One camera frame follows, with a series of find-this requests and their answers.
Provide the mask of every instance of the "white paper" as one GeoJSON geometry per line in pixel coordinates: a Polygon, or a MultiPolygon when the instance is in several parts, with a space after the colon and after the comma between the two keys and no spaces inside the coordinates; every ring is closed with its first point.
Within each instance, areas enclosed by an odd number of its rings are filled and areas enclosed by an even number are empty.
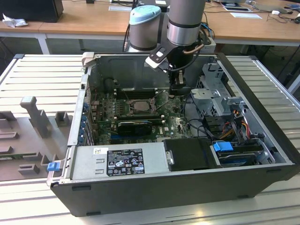
{"type": "Polygon", "coordinates": [[[110,6],[108,8],[109,11],[121,11],[121,12],[131,12],[131,7],[126,6],[110,6]]]}
{"type": "Polygon", "coordinates": [[[166,1],[158,1],[158,0],[156,0],[155,3],[159,4],[159,5],[166,5],[167,4],[166,1]]]}
{"type": "Polygon", "coordinates": [[[258,14],[253,13],[230,13],[236,18],[251,18],[251,19],[262,19],[258,14]]]}
{"type": "Polygon", "coordinates": [[[4,22],[4,24],[7,25],[8,27],[12,27],[12,28],[28,25],[28,23],[26,23],[24,19],[13,19],[5,16],[4,14],[3,14],[2,22],[4,22]]]}

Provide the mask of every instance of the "black computer case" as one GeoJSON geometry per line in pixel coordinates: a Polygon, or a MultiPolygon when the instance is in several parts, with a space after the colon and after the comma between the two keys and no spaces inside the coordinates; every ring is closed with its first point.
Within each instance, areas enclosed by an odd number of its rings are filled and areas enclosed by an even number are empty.
{"type": "Polygon", "coordinates": [[[62,0],[1,0],[0,18],[56,23],[64,8],[62,0]]]}

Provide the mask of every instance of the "metal rail surface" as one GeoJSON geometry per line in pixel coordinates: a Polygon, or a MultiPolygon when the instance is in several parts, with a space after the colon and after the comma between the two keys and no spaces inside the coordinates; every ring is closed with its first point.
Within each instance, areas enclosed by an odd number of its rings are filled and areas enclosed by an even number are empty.
{"type": "MultiPolygon", "coordinates": [[[[56,58],[57,62],[61,62],[69,57],[64,55],[26,55],[24,57],[26,60],[14,60],[11,63],[11,69],[6,71],[7,74],[4,74],[7,78],[3,77],[3,75],[1,76],[3,78],[2,82],[6,80],[18,82],[17,79],[14,79],[15,77],[10,76],[10,73],[15,73],[15,70],[20,69],[21,65],[22,69],[25,70],[28,65],[36,65],[36,63],[31,63],[35,57],[39,57],[41,61],[38,64],[41,65],[42,63],[44,66],[42,71],[37,70],[34,72],[31,68],[29,71],[33,74],[31,76],[38,76],[38,74],[50,70],[54,72],[51,74],[64,77],[62,78],[63,80],[67,78],[67,75],[65,75],[67,72],[57,71],[61,70],[58,69],[61,67],[59,64],[53,65],[53,60],[56,58]]],[[[76,57],[78,57],[78,64],[76,64],[78,67],[75,67],[79,76],[81,56],[78,55],[76,57]]],[[[297,100],[276,81],[259,61],[240,56],[228,57],[228,59],[295,147],[300,150],[300,113],[297,100]]],[[[73,89],[74,83],[70,82],[63,85],[64,89],[69,92],[73,89]]],[[[229,85],[233,92],[238,95],[233,85],[229,85]]],[[[50,91],[48,93],[55,97],[57,92],[50,91]]],[[[298,174],[288,181],[274,183],[252,199],[81,218],[73,217],[70,214],[68,209],[46,185],[45,179],[24,180],[22,183],[7,181],[0,183],[0,212],[0,224],[6,225],[40,225],[41,223],[81,225],[294,225],[299,224],[300,221],[300,176],[298,174]]]]}

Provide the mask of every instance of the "table leg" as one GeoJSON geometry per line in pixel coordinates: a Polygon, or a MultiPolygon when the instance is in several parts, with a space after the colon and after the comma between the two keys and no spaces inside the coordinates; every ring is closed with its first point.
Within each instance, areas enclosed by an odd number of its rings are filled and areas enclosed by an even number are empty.
{"type": "Polygon", "coordinates": [[[249,45],[243,45],[242,48],[240,49],[240,53],[243,55],[247,55],[248,50],[249,50],[249,45]]]}
{"type": "Polygon", "coordinates": [[[50,51],[49,51],[49,48],[48,48],[48,45],[47,45],[47,42],[46,42],[46,39],[47,39],[46,35],[45,34],[38,34],[36,36],[36,38],[37,38],[37,40],[39,42],[39,45],[40,45],[40,47],[42,49],[43,54],[44,55],[45,54],[49,55],[50,51]]]}
{"type": "Polygon", "coordinates": [[[80,50],[82,50],[82,51],[85,50],[84,44],[83,44],[83,40],[82,40],[82,39],[79,39],[79,46],[80,46],[80,50]]]}
{"type": "Polygon", "coordinates": [[[288,91],[291,94],[294,94],[295,91],[300,87],[300,74],[298,75],[298,77],[296,78],[296,80],[291,84],[291,86],[289,87],[288,91]]]}

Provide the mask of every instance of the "green circuit board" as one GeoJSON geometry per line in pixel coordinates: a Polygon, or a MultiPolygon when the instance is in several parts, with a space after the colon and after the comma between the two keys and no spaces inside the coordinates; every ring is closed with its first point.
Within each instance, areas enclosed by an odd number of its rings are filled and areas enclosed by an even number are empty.
{"type": "Polygon", "coordinates": [[[127,144],[127,143],[153,143],[161,142],[169,138],[190,138],[192,134],[184,121],[182,108],[184,105],[182,97],[169,98],[167,92],[161,92],[151,99],[122,99],[118,100],[114,95],[101,94],[99,104],[94,110],[94,122],[97,127],[95,143],[127,144]],[[137,110],[143,105],[151,105],[149,111],[137,110]],[[122,117],[132,116],[132,121],[138,121],[135,116],[140,115],[163,115],[163,123],[153,123],[152,132],[145,136],[121,136],[117,133],[117,126],[122,117]]]}

